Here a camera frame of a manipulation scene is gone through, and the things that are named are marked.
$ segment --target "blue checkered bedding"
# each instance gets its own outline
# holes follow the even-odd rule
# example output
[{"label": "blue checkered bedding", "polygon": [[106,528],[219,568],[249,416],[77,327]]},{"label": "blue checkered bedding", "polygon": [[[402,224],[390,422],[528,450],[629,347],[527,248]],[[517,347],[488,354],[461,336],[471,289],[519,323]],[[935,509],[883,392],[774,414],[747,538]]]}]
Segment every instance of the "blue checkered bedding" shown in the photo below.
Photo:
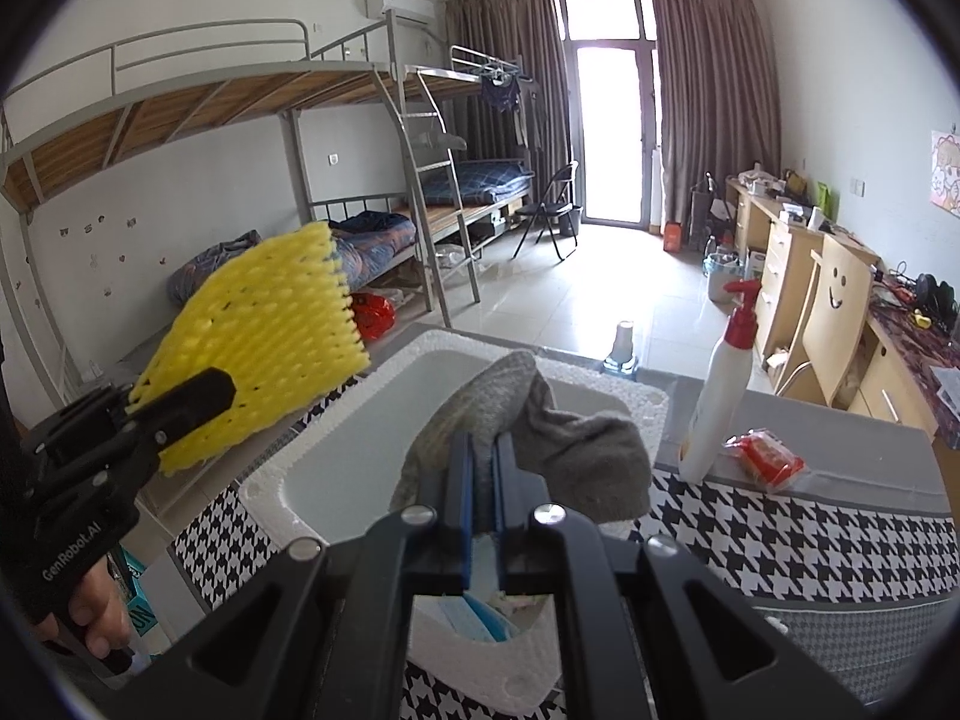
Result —
[{"label": "blue checkered bedding", "polygon": [[[381,211],[363,211],[343,221],[332,221],[330,229],[351,292],[381,275],[395,255],[416,240],[416,228],[409,218]],[[167,295],[176,306],[184,307],[213,271],[260,241],[260,234],[251,230],[235,241],[200,252],[167,279]]]},{"label": "blue checkered bedding", "polygon": [[[457,163],[460,196],[467,205],[493,205],[530,190],[534,175],[520,160],[476,160]],[[427,205],[452,205],[453,190],[446,180],[446,171],[438,170],[424,181]]]}]

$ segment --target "smiley face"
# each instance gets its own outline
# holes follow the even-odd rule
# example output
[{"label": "smiley face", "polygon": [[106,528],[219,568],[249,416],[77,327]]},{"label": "smiley face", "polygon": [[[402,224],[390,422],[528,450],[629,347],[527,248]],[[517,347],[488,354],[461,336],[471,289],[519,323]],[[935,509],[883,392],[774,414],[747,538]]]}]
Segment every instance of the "smiley face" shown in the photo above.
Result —
[{"label": "smiley face", "polygon": [[[840,279],[840,287],[837,289],[837,293],[840,293],[840,295],[843,295],[842,288],[846,287],[846,285],[847,285],[847,276],[841,276],[841,275],[839,274],[839,271],[837,271],[837,268],[834,268],[834,269],[833,269],[833,284],[836,284],[837,278]],[[834,311],[836,311],[836,310],[838,310],[838,309],[840,308],[840,306],[843,305],[843,298],[837,298],[837,297],[834,295],[834,292],[833,292],[833,284],[830,284],[830,285],[827,287],[827,292],[829,293],[829,296],[830,296],[830,307],[831,307],[832,309],[834,309]]]}]

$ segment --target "black folding chair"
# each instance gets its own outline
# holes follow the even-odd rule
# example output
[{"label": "black folding chair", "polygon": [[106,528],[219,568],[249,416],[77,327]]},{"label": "black folding chair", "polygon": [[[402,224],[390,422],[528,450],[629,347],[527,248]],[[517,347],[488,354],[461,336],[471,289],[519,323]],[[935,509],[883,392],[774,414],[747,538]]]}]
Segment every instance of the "black folding chair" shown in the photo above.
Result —
[{"label": "black folding chair", "polygon": [[[520,254],[520,249],[523,247],[523,242],[527,240],[527,233],[530,232],[530,228],[534,226],[538,218],[544,226],[541,228],[539,235],[536,236],[536,242],[539,243],[541,238],[544,237],[544,230],[548,231],[550,233],[550,240],[553,241],[553,247],[557,252],[557,256],[560,257],[560,261],[563,262],[563,260],[566,259],[565,256],[560,254],[557,237],[553,234],[553,227],[550,223],[551,221],[565,217],[573,210],[573,200],[570,199],[570,187],[573,186],[573,177],[577,173],[578,166],[579,163],[574,160],[568,165],[561,167],[560,170],[554,173],[553,178],[550,179],[550,183],[544,187],[538,203],[520,206],[520,208],[515,211],[515,214],[519,217],[527,218],[527,227],[523,231],[523,237],[520,239],[520,243],[517,245],[517,251],[514,252],[512,259],[517,259],[517,255]],[[548,201],[554,187],[558,189],[557,198]],[[575,251],[580,244],[577,240],[577,226],[574,220],[568,220],[568,223],[570,225],[570,231],[573,233],[573,250]]]}]

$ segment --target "air conditioner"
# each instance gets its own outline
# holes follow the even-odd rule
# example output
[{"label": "air conditioner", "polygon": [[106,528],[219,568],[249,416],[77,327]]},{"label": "air conditioner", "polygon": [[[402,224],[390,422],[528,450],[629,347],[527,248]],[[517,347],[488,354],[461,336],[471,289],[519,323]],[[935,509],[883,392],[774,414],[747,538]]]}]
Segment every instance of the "air conditioner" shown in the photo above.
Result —
[{"label": "air conditioner", "polygon": [[367,0],[367,17],[379,19],[388,10],[394,10],[402,19],[417,23],[437,20],[437,6],[429,0]]}]

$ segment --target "metal bed frame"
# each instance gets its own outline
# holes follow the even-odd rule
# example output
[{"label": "metal bed frame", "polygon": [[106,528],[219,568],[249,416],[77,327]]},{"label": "metal bed frame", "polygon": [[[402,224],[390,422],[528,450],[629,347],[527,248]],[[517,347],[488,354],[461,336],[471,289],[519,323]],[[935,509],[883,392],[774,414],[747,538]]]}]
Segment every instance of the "metal bed frame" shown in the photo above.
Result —
[{"label": "metal bed frame", "polygon": [[[143,44],[151,39],[166,35],[249,25],[285,26],[285,28],[296,28],[299,34],[296,37],[264,37],[207,43],[183,47],[179,50],[154,53],[153,55],[137,56],[127,61],[124,61],[122,56],[124,47]],[[469,210],[465,211],[452,154],[447,149],[445,157],[440,161],[421,164],[416,154],[418,147],[415,146],[414,139],[411,137],[411,129],[419,124],[421,127],[424,125],[438,127],[441,132],[446,132],[443,114],[440,112],[434,90],[438,90],[442,95],[462,94],[464,91],[467,91],[467,93],[476,92],[479,90],[478,69],[493,65],[504,71],[517,71],[520,67],[505,62],[498,57],[474,52],[474,50],[460,46],[449,47],[450,68],[402,64],[397,56],[397,28],[400,25],[414,26],[414,28],[425,32],[435,40],[439,40],[424,25],[407,23],[392,10],[387,11],[384,18],[364,28],[354,30],[354,32],[318,49],[311,49],[309,30],[306,24],[299,19],[236,19],[194,23],[193,25],[175,26],[174,28],[146,32],[95,47],[81,55],[59,62],[31,76],[30,79],[21,81],[0,100],[0,194],[3,194],[4,198],[20,213],[21,237],[27,252],[30,276],[32,282],[34,282],[41,309],[40,312],[31,312],[31,322],[40,322],[41,325],[45,322],[45,328],[38,326],[37,329],[41,329],[43,332],[49,330],[52,337],[56,339],[56,344],[59,345],[58,349],[55,351],[47,350],[44,354],[41,354],[38,350],[34,341],[34,334],[28,327],[23,306],[18,300],[18,290],[14,288],[9,268],[0,268],[0,288],[3,289],[13,317],[13,324],[21,338],[31,365],[43,389],[56,408],[61,408],[77,396],[80,387],[80,375],[77,365],[66,349],[64,337],[58,324],[56,324],[56,319],[43,290],[35,257],[32,256],[28,232],[28,226],[32,220],[32,210],[49,201],[53,194],[58,191],[63,191],[85,180],[88,175],[94,175],[100,170],[107,170],[121,159],[130,158],[165,143],[190,137],[209,129],[223,127],[236,121],[246,121],[247,119],[274,114],[280,115],[284,119],[294,143],[293,156],[296,163],[294,180],[296,184],[299,184],[298,187],[295,187],[296,190],[299,190],[295,191],[295,196],[298,198],[301,221],[307,223],[309,220],[315,220],[315,210],[318,207],[342,203],[344,209],[346,209],[347,204],[352,202],[361,202],[364,207],[367,207],[368,201],[385,199],[387,194],[354,197],[353,199],[315,201],[311,193],[304,158],[304,143],[299,127],[301,110],[322,105],[367,103],[368,101],[380,100],[386,106],[395,129],[397,129],[407,184],[405,194],[389,194],[388,208],[394,207],[391,203],[404,200],[410,218],[418,230],[414,247],[409,247],[408,250],[400,252],[389,268],[392,269],[407,259],[416,257],[426,308],[432,311],[435,303],[439,303],[445,325],[452,327],[445,286],[443,285],[445,279],[452,275],[452,272],[440,272],[435,242],[459,231],[461,244],[464,250],[469,252],[469,256],[464,258],[458,269],[461,266],[467,268],[474,301],[480,301],[475,261],[481,248],[487,242],[482,242],[478,247],[471,247],[467,235],[467,223],[482,218],[483,215],[488,215],[514,198],[504,199],[494,205],[470,207]],[[371,33],[381,29],[385,30],[387,37],[388,61],[386,63],[370,61],[368,56]],[[366,61],[360,62],[349,59],[349,43],[352,41],[362,41]],[[162,81],[137,86],[133,89],[118,90],[118,75],[134,67],[181,55],[192,55],[192,53],[253,46],[299,46],[302,48],[302,57],[304,58],[180,74]],[[339,61],[326,59],[330,53],[336,55],[338,52]],[[109,59],[110,94],[108,97],[80,110],[72,111],[19,141],[13,138],[8,125],[6,110],[7,102],[12,95],[22,92],[32,84],[51,76],[57,71],[74,66],[85,59],[101,55],[105,55]],[[248,82],[248,89],[251,90],[250,94],[241,95],[234,101],[227,100],[224,102],[224,98],[229,96],[224,91],[227,86],[232,84],[242,86],[245,82]],[[178,96],[183,100],[189,95],[193,95],[190,104],[184,105],[181,110],[175,112],[176,117],[171,120],[169,127],[162,132],[160,138],[139,146],[130,146],[127,143],[133,129],[140,124],[138,117],[144,106],[162,100],[172,100]],[[425,103],[425,108],[416,111],[409,110],[408,103],[410,100]],[[218,117],[211,124],[198,125],[208,109],[216,105],[224,106],[228,103],[229,105],[224,110],[222,117]],[[141,122],[144,118],[149,119],[149,117],[141,117]],[[34,160],[35,151],[40,151],[42,154],[42,149],[46,146],[46,151],[49,152],[51,143],[56,146],[57,143],[61,142],[58,139],[68,137],[74,137],[73,143],[80,143],[83,146],[83,138],[78,138],[77,133],[80,132],[80,135],[83,135],[83,127],[96,124],[98,121],[104,123],[104,133],[109,132],[109,138],[104,137],[104,143],[107,144],[106,150],[102,154],[98,153],[96,155],[95,164],[89,168],[88,172],[76,175],[72,180],[61,185],[55,185],[53,191],[45,193],[44,186],[45,183],[49,183],[48,176],[45,178],[43,170],[37,170]],[[19,186],[16,185],[14,170],[19,170]],[[431,225],[427,216],[421,177],[434,170],[445,170],[448,175],[450,185],[453,187],[453,207],[450,215],[443,219],[442,224]],[[23,193],[19,191],[24,187],[29,192],[29,197],[24,197]],[[8,253],[4,252],[2,245],[0,245],[0,257],[3,258],[4,264],[8,262]]]}]

